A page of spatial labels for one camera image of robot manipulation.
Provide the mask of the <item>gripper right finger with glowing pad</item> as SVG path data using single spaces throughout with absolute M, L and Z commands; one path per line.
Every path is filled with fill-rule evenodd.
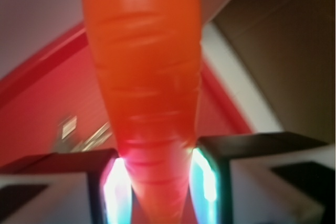
M 190 193 L 198 223 L 335 223 L 335 146 L 290 132 L 203 136 Z

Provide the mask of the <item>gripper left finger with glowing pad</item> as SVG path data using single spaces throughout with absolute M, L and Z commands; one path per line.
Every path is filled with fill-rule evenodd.
M 115 149 L 50 153 L 1 167 L 1 223 L 130 223 L 131 183 Z

